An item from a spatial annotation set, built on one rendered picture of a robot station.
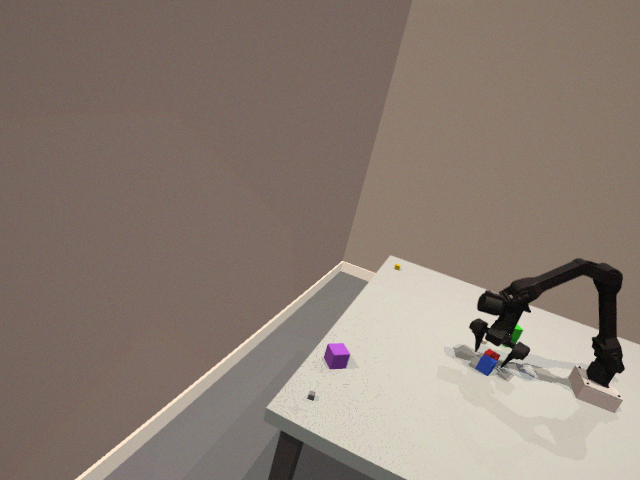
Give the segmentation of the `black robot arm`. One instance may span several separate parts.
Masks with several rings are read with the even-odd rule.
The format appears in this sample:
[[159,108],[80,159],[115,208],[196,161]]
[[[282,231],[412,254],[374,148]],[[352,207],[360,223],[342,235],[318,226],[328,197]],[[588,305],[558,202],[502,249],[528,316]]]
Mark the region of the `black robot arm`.
[[[614,375],[625,370],[616,325],[616,294],[621,290],[623,280],[622,273],[618,269],[607,263],[595,263],[577,258],[573,262],[539,276],[517,279],[499,294],[486,290],[479,297],[478,311],[489,315],[500,315],[508,323],[517,324],[523,311],[531,313],[529,303],[537,299],[542,292],[580,276],[591,277],[599,293],[599,333],[597,337],[592,337],[591,346],[596,358],[586,370],[587,376],[589,380],[609,388],[608,385]],[[513,336],[509,334],[508,329],[499,327],[496,321],[487,330],[485,340],[497,347],[501,344],[508,345]]]

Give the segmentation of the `red block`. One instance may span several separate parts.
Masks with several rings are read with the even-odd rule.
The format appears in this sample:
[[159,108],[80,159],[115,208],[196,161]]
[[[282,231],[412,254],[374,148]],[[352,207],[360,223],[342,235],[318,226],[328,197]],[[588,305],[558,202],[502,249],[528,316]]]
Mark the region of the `red block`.
[[489,350],[487,350],[487,351],[484,353],[484,355],[483,355],[483,356],[485,356],[485,355],[490,356],[491,358],[495,359],[495,361],[498,361],[498,359],[499,359],[499,357],[500,357],[500,355],[499,355],[497,352],[495,352],[495,351],[493,352],[493,351],[492,351],[492,350],[490,350],[490,349],[489,349]]

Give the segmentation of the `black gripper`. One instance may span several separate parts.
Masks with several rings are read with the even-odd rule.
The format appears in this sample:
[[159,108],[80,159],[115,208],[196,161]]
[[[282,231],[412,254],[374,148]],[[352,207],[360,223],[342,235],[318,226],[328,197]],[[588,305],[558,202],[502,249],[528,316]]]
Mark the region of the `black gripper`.
[[[510,335],[513,334],[516,327],[516,324],[514,323],[510,324],[507,321],[503,320],[500,316],[497,319],[496,323],[498,323],[498,326],[501,327],[502,329],[504,328],[508,329]],[[487,330],[489,329],[487,326],[488,326],[488,323],[481,319],[476,319],[470,324],[469,328],[472,329],[471,332],[475,335],[475,352],[477,352],[485,333],[487,333]],[[525,359],[530,352],[530,347],[529,346],[527,347],[521,342],[516,344],[511,341],[507,346],[509,346],[512,349],[512,351],[511,353],[508,354],[507,358],[501,365],[501,368],[512,359],[516,359],[516,360]]]

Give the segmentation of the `blue block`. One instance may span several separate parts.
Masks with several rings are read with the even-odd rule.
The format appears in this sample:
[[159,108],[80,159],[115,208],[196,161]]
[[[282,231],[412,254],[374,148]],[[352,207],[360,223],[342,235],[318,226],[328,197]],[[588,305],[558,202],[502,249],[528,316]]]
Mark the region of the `blue block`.
[[485,355],[479,360],[476,369],[488,376],[492,372],[496,363],[497,361],[495,361],[495,359]]

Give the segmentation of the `purple cube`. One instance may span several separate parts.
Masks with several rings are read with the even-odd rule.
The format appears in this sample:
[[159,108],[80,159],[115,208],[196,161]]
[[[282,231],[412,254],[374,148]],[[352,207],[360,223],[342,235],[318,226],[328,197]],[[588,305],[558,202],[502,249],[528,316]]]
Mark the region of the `purple cube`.
[[345,369],[350,355],[344,343],[328,344],[324,359],[330,369]]

